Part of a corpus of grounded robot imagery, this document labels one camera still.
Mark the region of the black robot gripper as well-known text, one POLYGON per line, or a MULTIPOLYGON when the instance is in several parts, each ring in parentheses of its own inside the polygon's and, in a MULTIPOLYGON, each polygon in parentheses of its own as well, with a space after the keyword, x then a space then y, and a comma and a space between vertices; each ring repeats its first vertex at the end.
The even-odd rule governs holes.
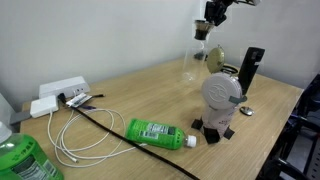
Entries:
POLYGON ((227 19, 225 12, 233 2, 234 0, 208 0, 205 5, 204 18, 208 22, 214 20, 215 26, 219 26, 227 19))

